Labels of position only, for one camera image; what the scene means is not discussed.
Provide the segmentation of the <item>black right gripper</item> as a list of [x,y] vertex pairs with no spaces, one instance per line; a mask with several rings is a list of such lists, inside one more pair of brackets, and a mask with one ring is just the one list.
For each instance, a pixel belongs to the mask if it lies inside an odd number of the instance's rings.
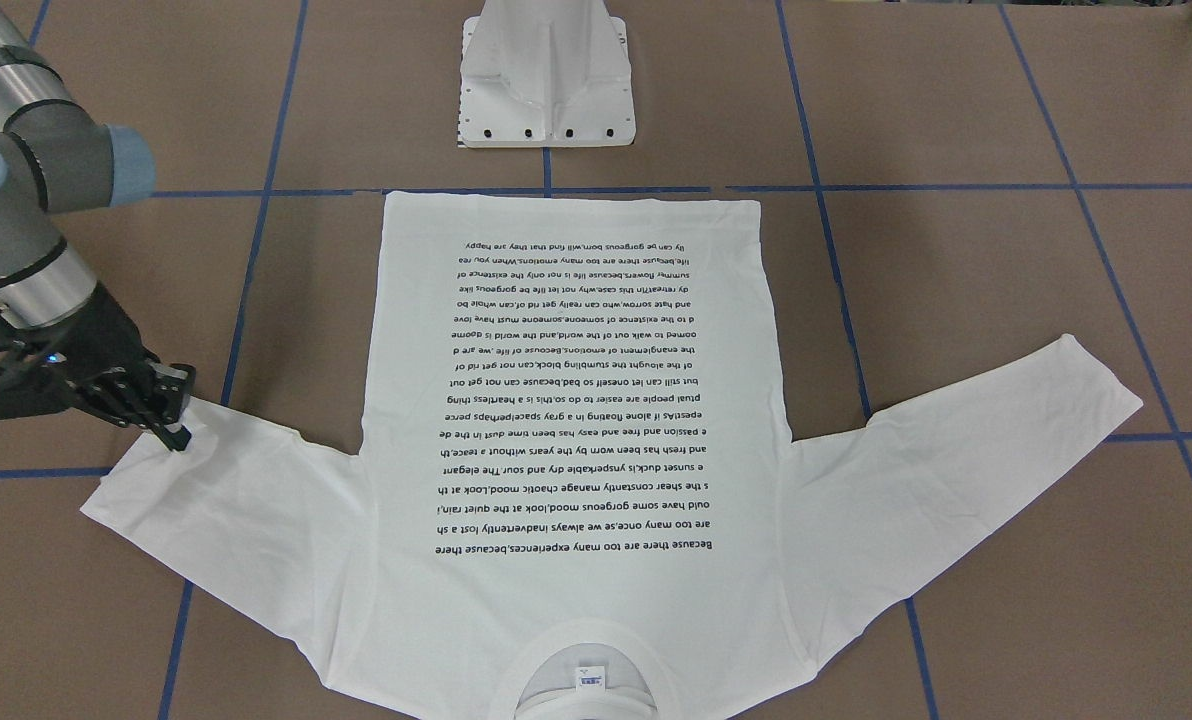
[[149,360],[134,319],[103,284],[52,325],[15,328],[0,310],[0,420],[75,406],[151,432],[166,448],[184,451],[192,433],[181,418],[197,370]]

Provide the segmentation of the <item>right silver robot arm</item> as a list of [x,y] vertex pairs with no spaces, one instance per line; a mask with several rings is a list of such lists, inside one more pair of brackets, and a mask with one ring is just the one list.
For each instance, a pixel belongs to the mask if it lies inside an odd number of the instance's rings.
[[0,8],[0,420],[75,409],[172,451],[195,370],[162,364],[52,215],[151,195],[131,128],[94,120]]

